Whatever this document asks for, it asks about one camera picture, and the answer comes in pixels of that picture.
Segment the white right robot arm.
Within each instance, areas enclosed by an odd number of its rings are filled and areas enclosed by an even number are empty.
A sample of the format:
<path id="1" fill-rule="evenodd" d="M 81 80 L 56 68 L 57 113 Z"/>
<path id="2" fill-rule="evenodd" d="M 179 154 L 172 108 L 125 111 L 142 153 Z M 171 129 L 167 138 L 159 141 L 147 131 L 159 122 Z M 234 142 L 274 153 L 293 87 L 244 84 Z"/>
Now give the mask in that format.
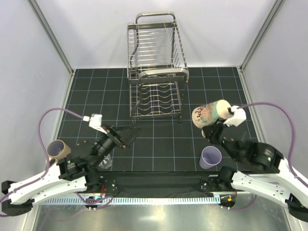
<path id="1" fill-rule="evenodd" d="M 227 139 L 222 132 L 227 126 L 217 122 L 202 128 L 210 144 L 223 148 L 235 162 L 248 169 L 248 173 L 223 166 L 217 176 L 217 186 L 247 191 L 286 208 L 290 215 L 308 220 L 308 179 L 289 168 L 288 160 L 270 144 L 258 141 Z"/>

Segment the beige patterned ceramic mug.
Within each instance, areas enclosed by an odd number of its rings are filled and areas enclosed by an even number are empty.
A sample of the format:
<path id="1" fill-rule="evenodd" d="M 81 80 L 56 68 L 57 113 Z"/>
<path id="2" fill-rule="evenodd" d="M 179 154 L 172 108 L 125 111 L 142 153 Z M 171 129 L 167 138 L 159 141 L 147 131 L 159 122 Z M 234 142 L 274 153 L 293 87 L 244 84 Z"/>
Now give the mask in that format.
<path id="1" fill-rule="evenodd" d="M 213 125 L 217 120 L 226 120 L 231 115 L 228 109 L 231 105 L 226 100 L 218 100 L 201 105 L 192 111 L 192 122 L 197 128 Z"/>

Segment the tan mug lilac inside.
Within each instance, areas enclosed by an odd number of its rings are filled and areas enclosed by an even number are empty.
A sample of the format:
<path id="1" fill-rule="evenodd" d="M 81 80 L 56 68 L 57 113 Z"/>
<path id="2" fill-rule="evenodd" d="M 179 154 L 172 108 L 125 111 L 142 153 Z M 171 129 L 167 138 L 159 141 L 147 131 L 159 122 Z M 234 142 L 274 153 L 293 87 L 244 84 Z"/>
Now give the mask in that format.
<path id="1" fill-rule="evenodd" d="M 45 164 L 58 162 L 71 153 L 71 148 L 63 140 L 54 140 L 46 148 L 48 160 Z"/>

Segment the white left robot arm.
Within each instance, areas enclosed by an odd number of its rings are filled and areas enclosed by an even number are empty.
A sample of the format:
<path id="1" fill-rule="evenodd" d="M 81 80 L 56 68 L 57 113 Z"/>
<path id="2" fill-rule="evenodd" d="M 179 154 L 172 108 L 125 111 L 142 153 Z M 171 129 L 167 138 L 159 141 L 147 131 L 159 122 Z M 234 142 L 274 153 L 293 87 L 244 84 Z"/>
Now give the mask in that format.
<path id="1" fill-rule="evenodd" d="M 133 126 L 103 126 L 100 138 L 94 143 L 84 141 L 71 148 L 65 158 L 50 166 L 48 173 L 21 182 L 4 181 L 1 191 L 1 210 L 4 217 L 25 214 L 42 202 L 68 193 L 98 192 L 103 181 L 99 164 L 118 147 L 130 147 L 141 129 Z"/>

